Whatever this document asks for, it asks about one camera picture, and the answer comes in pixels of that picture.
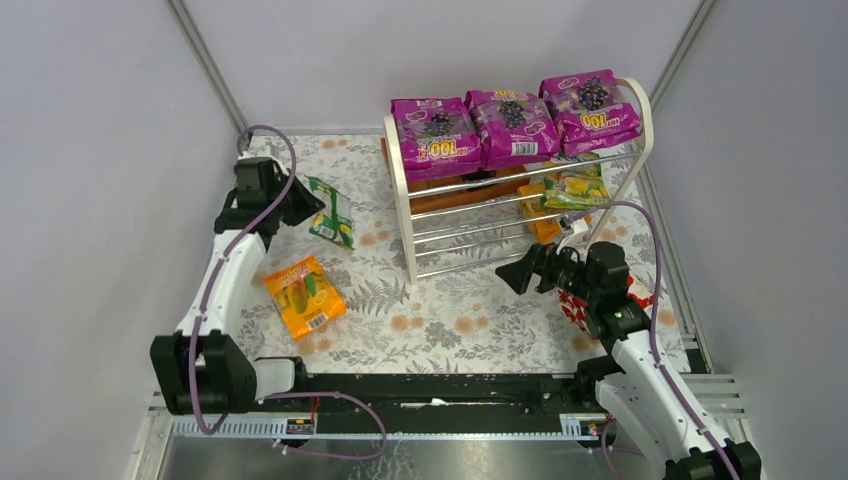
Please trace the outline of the green candy bag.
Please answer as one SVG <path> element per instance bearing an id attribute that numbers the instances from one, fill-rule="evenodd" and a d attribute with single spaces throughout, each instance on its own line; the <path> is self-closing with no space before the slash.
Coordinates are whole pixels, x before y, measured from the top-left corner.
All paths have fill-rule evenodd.
<path id="1" fill-rule="evenodd" d="M 317 177 L 308 177 L 308 187 L 324 207 L 313 217 L 309 233 L 339 247 L 354 249 L 354 221 L 350 200 Z"/>

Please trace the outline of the purple candy bag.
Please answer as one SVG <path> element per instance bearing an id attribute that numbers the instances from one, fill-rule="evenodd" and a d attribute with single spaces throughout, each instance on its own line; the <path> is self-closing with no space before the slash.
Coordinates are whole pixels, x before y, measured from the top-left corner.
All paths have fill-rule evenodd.
<path id="1" fill-rule="evenodd" d="M 481 140 L 461 98 L 394 99 L 391 114 L 408 181 L 461 176 L 482 167 Z"/>
<path id="2" fill-rule="evenodd" d="M 539 86 L 565 155 L 610 148 L 636 138 L 641 119 L 610 69 L 547 78 Z"/>
<path id="3" fill-rule="evenodd" d="M 560 151 L 550 113 L 532 93 L 469 90 L 464 105 L 480 137 L 485 171 L 544 162 Z"/>

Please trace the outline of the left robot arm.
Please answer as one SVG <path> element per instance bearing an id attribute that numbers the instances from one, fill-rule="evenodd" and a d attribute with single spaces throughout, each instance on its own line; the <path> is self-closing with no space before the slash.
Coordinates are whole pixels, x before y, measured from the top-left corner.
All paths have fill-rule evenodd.
<path id="1" fill-rule="evenodd" d="M 157 336 L 150 358 L 173 415 L 247 413 L 258 400 L 294 385 L 287 358 L 252 361 L 233 331 L 251 279 L 281 225 L 297 226 L 323 209 L 270 157 L 241 158 L 235 185 L 214 222 L 201 286 L 171 335 Z"/>

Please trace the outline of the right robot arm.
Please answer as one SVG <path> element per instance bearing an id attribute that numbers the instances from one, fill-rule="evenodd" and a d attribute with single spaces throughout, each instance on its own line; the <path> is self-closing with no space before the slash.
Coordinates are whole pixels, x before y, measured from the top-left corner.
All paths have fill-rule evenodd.
<path id="1" fill-rule="evenodd" d="M 571 247 L 534 244 L 496 275 L 516 294 L 533 276 L 538 293 L 577 300 L 605 356 L 579 363 L 583 394 L 612 415 L 663 479 L 759 479 L 762 459 L 736 442 L 669 365 L 649 315 L 629 294 L 629 267 L 617 244 L 597 242 L 584 258 Z"/>

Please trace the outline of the orange bag under shelf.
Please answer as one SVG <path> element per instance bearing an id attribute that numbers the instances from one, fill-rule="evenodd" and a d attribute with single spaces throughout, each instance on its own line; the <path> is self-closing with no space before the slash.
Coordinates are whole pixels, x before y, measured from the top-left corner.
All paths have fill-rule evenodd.
<path id="1" fill-rule="evenodd" d="M 562 191 L 547 189 L 543 182 L 539 182 L 519 187 L 517 194 L 521 197 L 522 214 L 527 219 L 536 218 L 536 221 L 527 225 L 527 228 L 534 234 L 539 243 L 551 243 L 563 233 L 563 229 L 556 218 L 545 218 L 547 215 L 552 215 L 555 210 L 567 208 L 566 198 Z"/>

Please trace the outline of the white metal shelf rack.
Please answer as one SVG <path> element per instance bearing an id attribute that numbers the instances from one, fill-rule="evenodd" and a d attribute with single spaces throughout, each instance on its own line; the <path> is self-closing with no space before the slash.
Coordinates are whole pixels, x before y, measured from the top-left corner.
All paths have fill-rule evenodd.
<path id="1" fill-rule="evenodd" d="M 643 86 L 636 79 L 630 77 L 618 78 L 618 84 L 622 95 L 634 103 L 641 119 L 639 136 L 620 145 L 618 154 L 593 159 L 582 156 L 575 160 L 554 157 L 546 162 L 524 165 L 527 169 L 526 173 L 514 174 L 501 179 L 477 181 L 472 186 L 487 186 L 524 177 L 529 177 L 529 184 L 531 184 L 543 181 L 544 176 L 549 172 L 593 163 L 606 165 L 625 162 L 628 165 L 626 174 L 610 194 L 611 202 L 624 200 L 627 190 L 646 166 L 652 153 L 655 132 L 651 101 Z M 426 278 L 475 268 L 491 262 L 507 261 L 521 256 L 521 246 L 533 238 L 527 228 L 527 225 L 533 221 L 523 216 L 520 209 L 521 197 L 517 192 L 476 204 L 423 214 L 412 214 L 410 212 L 411 199 L 456 191 L 460 189 L 460 186 L 436 187 L 410 193 L 407 188 L 409 181 L 405 177 L 400 142 L 392 115 L 385 115 L 383 124 L 383 151 L 392 180 L 405 265 L 412 284 L 417 284 Z M 454 266 L 441 262 L 429 268 L 423 264 L 424 261 L 433 256 L 439 257 L 469 249 L 479 252 L 485 246 L 498 242 L 509 243 L 510 250 L 488 257 L 476 257 Z"/>

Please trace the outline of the green yellow bag on shelf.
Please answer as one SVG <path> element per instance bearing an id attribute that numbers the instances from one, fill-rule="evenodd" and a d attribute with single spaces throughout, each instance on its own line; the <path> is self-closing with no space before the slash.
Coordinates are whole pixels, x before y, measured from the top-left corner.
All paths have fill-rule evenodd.
<path id="1" fill-rule="evenodd" d="M 582 211 L 610 200 L 600 163 L 549 172 L 543 187 L 544 209 Z"/>

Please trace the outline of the orange mango candy bag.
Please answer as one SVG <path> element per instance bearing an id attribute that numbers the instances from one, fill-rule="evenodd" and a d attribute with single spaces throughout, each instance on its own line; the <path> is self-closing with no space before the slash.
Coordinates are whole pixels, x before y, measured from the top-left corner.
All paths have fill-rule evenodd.
<path id="1" fill-rule="evenodd" d="M 264 279 L 281 321 L 300 341 L 347 312 L 347 305 L 314 256 Z"/>

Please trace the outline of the red white floral bag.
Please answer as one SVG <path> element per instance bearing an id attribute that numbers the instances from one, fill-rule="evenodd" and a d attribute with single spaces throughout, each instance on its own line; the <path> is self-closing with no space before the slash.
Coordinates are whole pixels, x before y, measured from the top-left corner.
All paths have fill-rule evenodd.
<path id="1" fill-rule="evenodd" d="M 629 274 L 627 278 L 628 296 L 632 298 L 642 309 L 651 312 L 656 304 L 655 294 L 638 277 Z M 559 289 L 558 306 L 563 315 L 572 324 L 576 325 L 583 333 L 594 338 L 595 335 L 589 329 L 588 315 L 585 304 L 574 295 Z"/>

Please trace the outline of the rolled dark orange sock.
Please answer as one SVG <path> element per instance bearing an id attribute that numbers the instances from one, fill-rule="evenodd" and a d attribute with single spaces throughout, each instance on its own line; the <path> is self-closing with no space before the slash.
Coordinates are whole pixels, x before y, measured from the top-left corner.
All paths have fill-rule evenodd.
<path id="1" fill-rule="evenodd" d="M 466 183 L 468 182 L 477 182 L 482 180 L 487 180 L 495 176 L 495 173 L 492 171 L 486 171 L 482 169 L 478 169 L 475 172 L 464 174 L 461 176 L 462 180 Z"/>

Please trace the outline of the orange wooden divider tray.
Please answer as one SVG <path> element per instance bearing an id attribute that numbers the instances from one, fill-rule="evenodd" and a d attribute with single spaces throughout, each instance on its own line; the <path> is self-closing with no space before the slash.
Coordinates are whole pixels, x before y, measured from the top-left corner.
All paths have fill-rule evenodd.
<path id="1" fill-rule="evenodd" d="M 526 173 L 527 169 L 524 165 L 519 165 L 492 172 L 495 173 L 495 176 L 487 180 L 495 178 L 501 179 L 514 174 Z M 519 187 L 530 183 L 530 178 L 524 177 L 522 179 L 498 182 L 478 187 L 473 187 L 473 183 L 475 182 L 464 182 L 461 176 L 408 182 L 407 188 L 410 193 L 436 187 L 460 186 L 460 189 L 456 191 L 437 193 L 430 196 L 422 196 L 411 199 L 410 212 L 412 214 L 423 214 L 498 199 L 500 197 L 515 194 Z"/>

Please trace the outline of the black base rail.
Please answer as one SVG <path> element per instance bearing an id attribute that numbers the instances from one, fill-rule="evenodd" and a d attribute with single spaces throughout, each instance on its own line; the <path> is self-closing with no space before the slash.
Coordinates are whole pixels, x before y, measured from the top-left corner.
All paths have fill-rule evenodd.
<path id="1" fill-rule="evenodd" d="M 292 397 L 255 409 L 303 414 L 322 435 L 419 439 L 593 439 L 611 417 L 570 374 L 318 374 L 303 364 Z"/>

